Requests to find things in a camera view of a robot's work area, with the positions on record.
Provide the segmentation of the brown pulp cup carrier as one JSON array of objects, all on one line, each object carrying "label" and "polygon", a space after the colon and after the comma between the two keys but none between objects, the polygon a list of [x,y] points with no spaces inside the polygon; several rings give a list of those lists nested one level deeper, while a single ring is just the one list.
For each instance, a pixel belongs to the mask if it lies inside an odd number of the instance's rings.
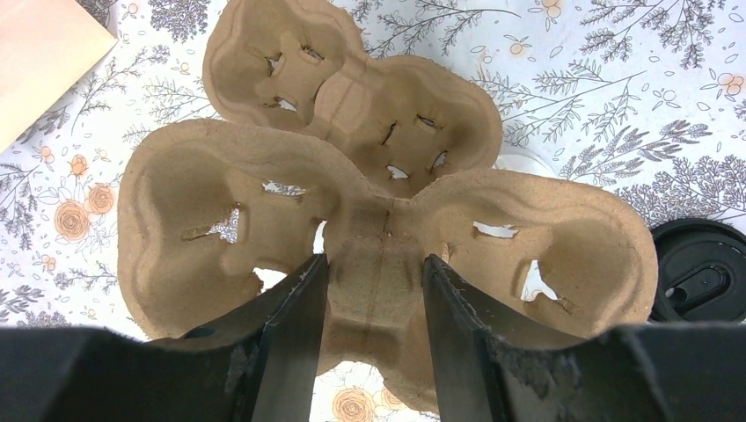
[{"label": "brown pulp cup carrier", "polygon": [[601,188],[484,169],[396,197],[328,142],[220,120],[146,136],[117,211],[119,285],[152,338],[179,337],[256,298],[257,270],[293,272],[321,233],[330,280],[318,371],[373,365],[414,410],[438,408],[421,287],[428,256],[548,327],[510,334],[526,346],[643,323],[657,288],[647,225]]}]

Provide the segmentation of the stack of brown cup carriers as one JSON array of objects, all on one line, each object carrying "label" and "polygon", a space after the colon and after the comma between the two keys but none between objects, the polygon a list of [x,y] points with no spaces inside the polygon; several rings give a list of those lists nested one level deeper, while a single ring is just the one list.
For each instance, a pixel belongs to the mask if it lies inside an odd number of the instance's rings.
[{"label": "stack of brown cup carriers", "polygon": [[327,141],[396,197],[489,169],[502,144],[483,89],[423,57],[371,57],[353,19],[327,1],[228,2],[202,81],[226,120]]}]

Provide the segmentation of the white coffee lid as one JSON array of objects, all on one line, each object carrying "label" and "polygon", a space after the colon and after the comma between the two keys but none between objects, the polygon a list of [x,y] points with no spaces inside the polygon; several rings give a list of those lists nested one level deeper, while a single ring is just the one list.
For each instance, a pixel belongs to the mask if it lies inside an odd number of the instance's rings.
[{"label": "white coffee lid", "polygon": [[557,173],[546,160],[538,154],[527,149],[506,145],[494,163],[498,170],[518,171],[522,173],[537,175],[545,178],[557,178]]}]

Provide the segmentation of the floral tablecloth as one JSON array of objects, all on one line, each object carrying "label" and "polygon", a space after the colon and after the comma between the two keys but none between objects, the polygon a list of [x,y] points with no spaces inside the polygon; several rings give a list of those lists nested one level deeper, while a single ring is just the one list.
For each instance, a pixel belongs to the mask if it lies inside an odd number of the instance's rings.
[{"label": "floral tablecloth", "polygon": [[[112,51],[1,154],[1,323],[142,338],[116,276],[127,160],[216,116],[201,70],[222,1],[84,1]],[[414,54],[494,100],[505,144],[652,227],[745,228],[742,1],[342,1],[373,57]]]}]

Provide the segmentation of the black coffee lid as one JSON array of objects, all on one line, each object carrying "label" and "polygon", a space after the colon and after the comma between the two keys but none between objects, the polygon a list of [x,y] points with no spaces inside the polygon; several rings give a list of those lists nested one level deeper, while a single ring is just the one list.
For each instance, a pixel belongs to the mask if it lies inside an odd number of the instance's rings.
[{"label": "black coffee lid", "polygon": [[722,222],[683,218],[651,229],[658,283],[655,322],[745,320],[745,235]]}]

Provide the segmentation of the blue checkered paper bag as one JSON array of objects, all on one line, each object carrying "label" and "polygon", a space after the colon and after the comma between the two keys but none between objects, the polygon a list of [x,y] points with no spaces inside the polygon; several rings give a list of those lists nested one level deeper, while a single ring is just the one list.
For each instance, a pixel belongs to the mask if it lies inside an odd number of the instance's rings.
[{"label": "blue checkered paper bag", "polygon": [[1,149],[115,44],[116,38],[76,1],[2,1]]}]

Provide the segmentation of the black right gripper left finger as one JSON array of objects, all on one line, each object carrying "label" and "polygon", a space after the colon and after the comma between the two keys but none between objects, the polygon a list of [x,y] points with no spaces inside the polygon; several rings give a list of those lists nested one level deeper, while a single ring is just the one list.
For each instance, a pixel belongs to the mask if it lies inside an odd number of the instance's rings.
[{"label": "black right gripper left finger", "polygon": [[90,327],[1,332],[4,421],[305,421],[328,285],[324,254],[179,338]]}]

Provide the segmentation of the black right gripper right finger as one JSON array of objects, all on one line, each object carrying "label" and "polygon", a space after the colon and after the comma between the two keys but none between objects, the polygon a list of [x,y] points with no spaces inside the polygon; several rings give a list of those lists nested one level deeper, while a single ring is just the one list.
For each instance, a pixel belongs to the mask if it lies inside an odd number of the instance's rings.
[{"label": "black right gripper right finger", "polygon": [[742,421],[745,329],[620,325],[566,336],[464,280],[435,255],[422,270],[443,421]]}]

